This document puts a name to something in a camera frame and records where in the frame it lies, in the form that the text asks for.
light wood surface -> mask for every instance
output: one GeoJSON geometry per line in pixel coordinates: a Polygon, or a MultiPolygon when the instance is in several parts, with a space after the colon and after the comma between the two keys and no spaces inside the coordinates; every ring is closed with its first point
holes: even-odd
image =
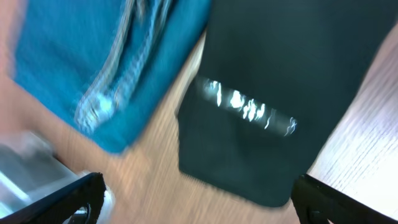
{"type": "MultiPolygon", "coordinates": [[[[23,18],[20,1],[0,1],[0,134],[33,129],[53,142],[72,170],[102,172],[116,195],[111,223],[299,223],[291,203],[262,208],[178,171],[175,110],[197,71],[203,39],[146,130],[122,156],[84,138],[10,78],[23,18]]],[[[371,208],[398,219],[398,27],[381,47],[349,110],[309,172],[371,208]]]]}

stitching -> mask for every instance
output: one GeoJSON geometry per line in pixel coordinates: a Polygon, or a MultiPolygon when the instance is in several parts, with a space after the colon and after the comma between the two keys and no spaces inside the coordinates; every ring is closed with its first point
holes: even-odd
{"type": "Polygon", "coordinates": [[[79,126],[83,125],[83,121],[89,111],[87,110],[87,108],[91,106],[94,94],[97,93],[100,89],[104,88],[106,85],[109,85],[110,81],[115,76],[117,67],[119,65],[124,41],[126,40],[126,31],[129,27],[129,21],[134,2],[135,0],[126,0],[115,40],[112,44],[110,53],[103,65],[103,68],[96,76],[90,87],[87,89],[86,93],[80,99],[76,107],[74,119],[79,126]]]}

dark green garment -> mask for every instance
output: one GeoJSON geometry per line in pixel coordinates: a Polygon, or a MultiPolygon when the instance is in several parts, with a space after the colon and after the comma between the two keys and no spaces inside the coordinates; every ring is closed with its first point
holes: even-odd
{"type": "Polygon", "coordinates": [[[217,0],[198,76],[294,117],[271,133],[205,100],[195,81],[178,122],[186,174],[283,206],[344,115],[398,15],[396,0],[217,0]]]}

